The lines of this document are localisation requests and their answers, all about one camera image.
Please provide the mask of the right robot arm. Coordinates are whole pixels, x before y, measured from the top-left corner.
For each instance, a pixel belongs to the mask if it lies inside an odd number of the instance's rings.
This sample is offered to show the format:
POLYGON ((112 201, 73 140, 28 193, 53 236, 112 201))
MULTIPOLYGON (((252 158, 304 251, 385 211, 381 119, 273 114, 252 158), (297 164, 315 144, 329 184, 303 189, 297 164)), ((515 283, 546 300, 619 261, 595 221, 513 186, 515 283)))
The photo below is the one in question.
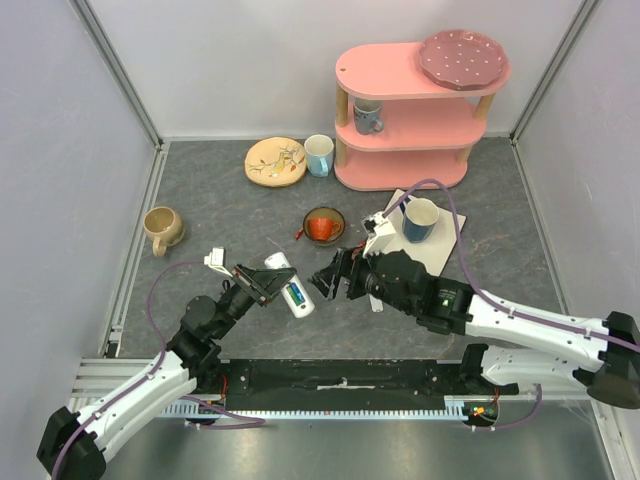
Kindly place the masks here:
POLYGON ((639 406, 639 330, 613 311, 605 319, 562 315, 517 304, 460 281, 434 276, 405 251, 364 254, 339 249, 309 279, 323 297, 370 295, 415 318, 430 332, 506 341, 551 357, 552 373, 611 406, 639 406))

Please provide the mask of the white remote control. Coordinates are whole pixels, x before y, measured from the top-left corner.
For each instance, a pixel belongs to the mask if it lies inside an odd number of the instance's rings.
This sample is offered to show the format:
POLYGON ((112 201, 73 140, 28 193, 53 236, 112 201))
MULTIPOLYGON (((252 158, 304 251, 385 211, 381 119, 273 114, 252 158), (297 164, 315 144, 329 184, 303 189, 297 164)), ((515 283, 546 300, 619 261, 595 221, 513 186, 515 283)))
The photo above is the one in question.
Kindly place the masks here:
MULTIPOLYGON (((264 265, 268 269, 291 268, 283 252, 276 252, 267 257, 264 265)), ((315 304, 297 275, 294 275, 281 289, 281 294, 292 314, 298 319, 309 316, 315 310, 315 304)))

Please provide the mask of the blue battery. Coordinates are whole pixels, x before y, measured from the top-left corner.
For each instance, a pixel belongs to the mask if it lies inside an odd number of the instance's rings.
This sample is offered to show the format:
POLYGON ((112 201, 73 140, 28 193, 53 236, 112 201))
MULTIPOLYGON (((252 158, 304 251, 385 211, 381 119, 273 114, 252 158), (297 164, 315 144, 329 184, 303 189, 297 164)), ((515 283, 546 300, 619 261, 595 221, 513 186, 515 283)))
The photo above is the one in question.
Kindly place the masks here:
POLYGON ((304 294, 295 283, 291 282, 287 286, 287 290, 296 305, 301 305, 305 302, 304 294))

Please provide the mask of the green battery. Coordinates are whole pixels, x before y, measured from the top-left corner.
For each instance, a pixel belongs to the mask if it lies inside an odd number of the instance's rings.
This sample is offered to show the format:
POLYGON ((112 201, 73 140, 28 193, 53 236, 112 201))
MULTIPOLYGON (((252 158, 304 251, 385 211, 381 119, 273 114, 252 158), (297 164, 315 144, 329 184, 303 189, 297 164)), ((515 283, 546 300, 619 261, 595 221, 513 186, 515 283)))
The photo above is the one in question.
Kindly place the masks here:
POLYGON ((306 299, 303 293, 299 290, 299 288, 295 284, 291 284, 289 286, 290 295, 294 301, 294 304, 301 309, 306 307, 306 299))

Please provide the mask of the white battery cover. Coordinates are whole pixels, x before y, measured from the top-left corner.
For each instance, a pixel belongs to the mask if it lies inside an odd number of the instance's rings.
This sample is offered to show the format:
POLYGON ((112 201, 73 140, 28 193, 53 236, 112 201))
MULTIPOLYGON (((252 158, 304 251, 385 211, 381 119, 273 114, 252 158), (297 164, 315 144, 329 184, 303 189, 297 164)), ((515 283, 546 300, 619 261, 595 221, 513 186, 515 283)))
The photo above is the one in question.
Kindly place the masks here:
POLYGON ((381 313, 384 311, 384 304, 381 300, 373 296, 369 296, 369 301, 370 301, 371 309, 374 313, 381 313))

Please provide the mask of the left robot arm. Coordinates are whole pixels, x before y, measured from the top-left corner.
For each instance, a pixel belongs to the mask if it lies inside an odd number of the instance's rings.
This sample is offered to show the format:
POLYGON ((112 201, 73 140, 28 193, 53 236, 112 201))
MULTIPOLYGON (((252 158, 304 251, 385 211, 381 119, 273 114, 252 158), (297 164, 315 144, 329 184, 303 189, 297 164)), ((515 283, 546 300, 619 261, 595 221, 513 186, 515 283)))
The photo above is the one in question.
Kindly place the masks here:
POLYGON ((254 305, 266 306, 296 275, 292 267, 236 265, 218 299, 186 306, 178 331, 136 375, 96 402, 48 419, 36 457, 53 479, 99 479, 124 445, 174 401, 208 393, 220 381, 222 339, 254 305))

